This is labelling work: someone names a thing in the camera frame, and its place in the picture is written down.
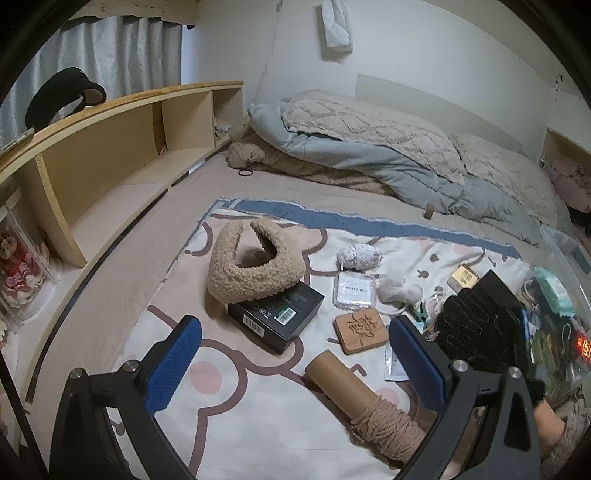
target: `light blue comforter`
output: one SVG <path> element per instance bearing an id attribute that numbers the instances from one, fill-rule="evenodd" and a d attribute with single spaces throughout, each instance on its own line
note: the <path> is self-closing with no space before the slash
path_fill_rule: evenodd
<path id="1" fill-rule="evenodd" d="M 469 176 L 464 185 L 459 185 L 392 148 L 289 132 L 281 119 L 286 106 L 287 102 L 282 101 L 252 105 L 249 109 L 251 127 L 282 152 L 326 167 L 356 170 L 389 185 L 411 205 L 425 208 L 432 203 L 440 213 L 487 223 L 520 240 L 539 243 L 540 222 L 492 183 Z"/>

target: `small yellow box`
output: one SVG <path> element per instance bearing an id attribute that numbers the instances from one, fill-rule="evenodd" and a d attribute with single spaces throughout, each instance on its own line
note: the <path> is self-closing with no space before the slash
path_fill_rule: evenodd
<path id="1" fill-rule="evenodd" d="M 456 293 L 460 293 L 463 288 L 472 288 L 478 283 L 478 275 L 465 265 L 460 267 L 447 279 L 447 284 Z"/>

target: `knit glove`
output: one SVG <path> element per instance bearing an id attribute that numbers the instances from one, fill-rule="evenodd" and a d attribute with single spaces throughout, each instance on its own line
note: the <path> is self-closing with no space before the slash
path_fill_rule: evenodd
<path id="1" fill-rule="evenodd" d="M 521 340 L 522 327 L 488 295 L 464 288 L 449 297 L 439 316 L 436 343 L 451 359 L 462 359 L 473 369 L 502 373 L 511 366 L 529 370 Z M 525 375 L 532 402 L 544 399 L 544 383 Z"/>

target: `beige rope coil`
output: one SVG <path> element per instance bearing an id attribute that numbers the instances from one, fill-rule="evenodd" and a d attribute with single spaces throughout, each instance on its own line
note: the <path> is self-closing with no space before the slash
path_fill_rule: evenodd
<path id="1" fill-rule="evenodd" d="M 425 432 L 415 421 L 379 396 L 359 417 L 351 420 L 351 425 L 362 440 L 376 444 L 381 454 L 404 463 L 425 438 Z"/>

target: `brown cork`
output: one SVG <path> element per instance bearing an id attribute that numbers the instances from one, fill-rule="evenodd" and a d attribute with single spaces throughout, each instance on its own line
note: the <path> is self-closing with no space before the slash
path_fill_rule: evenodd
<path id="1" fill-rule="evenodd" d="M 427 220 L 431 220 L 431 218 L 433 218 L 433 213 L 435 213 L 435 205 L 428 203 L 425 208 L 425 213 L 423 213 L 423 217 Z"/>

